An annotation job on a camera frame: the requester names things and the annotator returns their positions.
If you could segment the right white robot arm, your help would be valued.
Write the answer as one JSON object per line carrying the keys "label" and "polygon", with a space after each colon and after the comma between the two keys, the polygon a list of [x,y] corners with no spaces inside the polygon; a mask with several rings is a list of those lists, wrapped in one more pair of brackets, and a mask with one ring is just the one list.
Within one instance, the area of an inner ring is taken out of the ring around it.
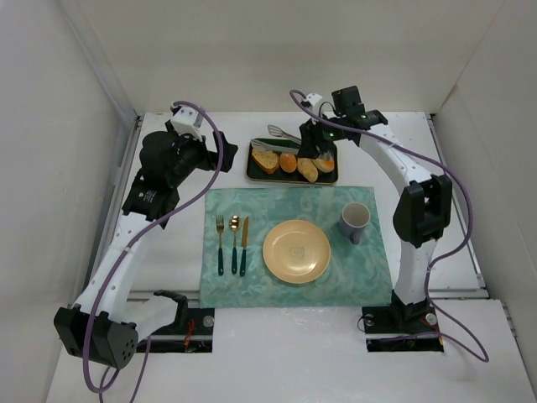
{"label": "right white robot arm", "polygon": [[320,95],[297,90],[290,95],[310,116],[300,125],[301,157],[313,159],[332,143],[347,139],[375,160],[399,194],[393,214],[401,241],[399,276],[388,305],[362,309],[365,332],[429,331],[425,319],[434,309],[426,299],[425,280],[438,240],[451,220],[451,179],[421,166],[392,133],[371,134],[371,128],[388,120],[380,111],[365,108],[356,86],[333,92],[331,118],[321,113]]}

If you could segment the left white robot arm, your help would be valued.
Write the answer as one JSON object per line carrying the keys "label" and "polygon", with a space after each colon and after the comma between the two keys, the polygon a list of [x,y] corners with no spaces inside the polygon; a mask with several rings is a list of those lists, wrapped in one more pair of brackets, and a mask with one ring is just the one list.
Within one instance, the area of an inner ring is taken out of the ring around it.
{"label": "left white robot arm", "polygon": [[117,233],[96,273],[71,307],[61,307],[54,325],[68,354],[123,369],[138,344],[162,327],[184,326],[186,296],[158,290],[140,307],[127,299],[145,254],[165,230],[179,204],[179,185],[196,169],[228,172],[238,147],[223,132],[213,134],[217,149],[206,147],[196,127],[167,122],[146,135],[140,168],[122,206]]}

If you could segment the stainless steel tongs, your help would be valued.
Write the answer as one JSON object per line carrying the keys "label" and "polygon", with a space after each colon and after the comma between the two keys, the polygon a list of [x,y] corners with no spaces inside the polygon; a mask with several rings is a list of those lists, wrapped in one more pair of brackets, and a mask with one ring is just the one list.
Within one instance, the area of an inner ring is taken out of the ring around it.
{"label": "stainless steel tongs", "polygon": [[276,153],[287,153],[297,155],[301,146],[301,139],[293,134],[285,132],[279,126],[269,124],[268,134],[273,139],[251,139],[250,145],[257,150],[273,151]]}

